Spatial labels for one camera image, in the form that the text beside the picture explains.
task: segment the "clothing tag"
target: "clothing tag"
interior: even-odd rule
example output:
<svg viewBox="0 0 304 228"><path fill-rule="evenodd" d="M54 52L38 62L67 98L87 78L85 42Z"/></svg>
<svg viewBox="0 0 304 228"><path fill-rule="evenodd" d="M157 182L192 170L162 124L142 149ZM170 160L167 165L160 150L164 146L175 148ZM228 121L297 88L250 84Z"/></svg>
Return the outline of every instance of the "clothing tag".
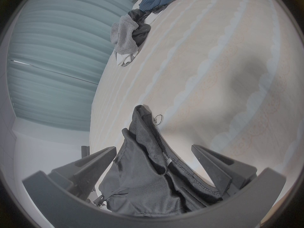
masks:
<svg viewBox="0 0 304 228"><path fill-rule="evenodd" d="M167 166L169 166L169 164L172 162L172 160L171 160L164 152L163 152L163 155L164 155L164 157L165 157Z"/></svg>

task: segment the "curtain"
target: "curtain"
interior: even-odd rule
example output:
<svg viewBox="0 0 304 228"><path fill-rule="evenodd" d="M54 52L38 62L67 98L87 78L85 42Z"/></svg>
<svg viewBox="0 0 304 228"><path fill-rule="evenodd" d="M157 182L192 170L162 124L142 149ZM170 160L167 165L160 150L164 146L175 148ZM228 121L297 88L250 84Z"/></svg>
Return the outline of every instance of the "curtain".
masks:
<svg viewBox="0 0 304 228"><path fill-rule="evenodd" d="M8 54L17 117L89 131L93 97L114 49L111 26L132 6L132 0L29 0Z"/></svg>

